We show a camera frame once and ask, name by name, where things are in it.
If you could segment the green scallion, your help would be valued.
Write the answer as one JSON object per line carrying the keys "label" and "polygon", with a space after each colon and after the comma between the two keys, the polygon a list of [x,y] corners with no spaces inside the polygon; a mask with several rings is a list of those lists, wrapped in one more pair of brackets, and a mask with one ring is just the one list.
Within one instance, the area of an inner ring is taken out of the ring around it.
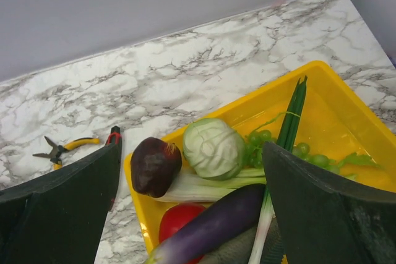
{"label": "green scallion", "polygon": [[[291,152],[295,142],[298,131],[299,120],[304,106],[306,97],[306,82],[308,77],[305,75],[304,80],[298,80],[295,90],[289,102],[286,116],[283,120],[280,133],[276,144],[286,151]],[[260,210],[259,223],[257,225],[256,236],[252,246],[251,255],[249,257],[249,264],[260,263],[262,251],[264,249],[265,239],[269,231],[273,216],[273,205],[270,196],[269,188],[266,187],[264,192],[264,199]]]}

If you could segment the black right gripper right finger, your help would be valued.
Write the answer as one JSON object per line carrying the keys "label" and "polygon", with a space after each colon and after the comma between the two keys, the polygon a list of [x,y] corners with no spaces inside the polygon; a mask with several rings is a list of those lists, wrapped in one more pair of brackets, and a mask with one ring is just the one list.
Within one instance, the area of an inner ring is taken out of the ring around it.
{"label": "black right gripper right finger", "polygon": [[262,159],[288,263],[395,263],[395,194],[272,142]]}

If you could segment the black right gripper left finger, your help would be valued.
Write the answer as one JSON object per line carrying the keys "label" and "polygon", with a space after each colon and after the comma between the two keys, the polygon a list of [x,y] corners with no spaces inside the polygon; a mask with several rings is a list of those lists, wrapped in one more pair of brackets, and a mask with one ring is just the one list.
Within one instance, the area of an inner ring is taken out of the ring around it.
{"label": "black right gripper left finger", "polygon": [[1,191],[1,263],[93,263],[120,174],[120,146]]}

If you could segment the green celery stalk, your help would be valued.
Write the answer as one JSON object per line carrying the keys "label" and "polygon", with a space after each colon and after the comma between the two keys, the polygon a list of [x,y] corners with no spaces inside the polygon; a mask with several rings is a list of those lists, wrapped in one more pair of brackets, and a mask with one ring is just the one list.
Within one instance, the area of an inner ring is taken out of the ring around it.
{"label": "green celery stalk", "polygon": [[[352,153],[339,162],[329,159],[325,155],[306,155],[303,160],[335,174],[340,174],[341,167],[347,164],[368,168],[380,167],[369,155],[357,153]],[[181,171],[166,194],[156,200],[171,203],[216,202],[245,185],[266,183],[262,168],[244,169],[236,177],[224,181],[211,181],[190,171]]]}

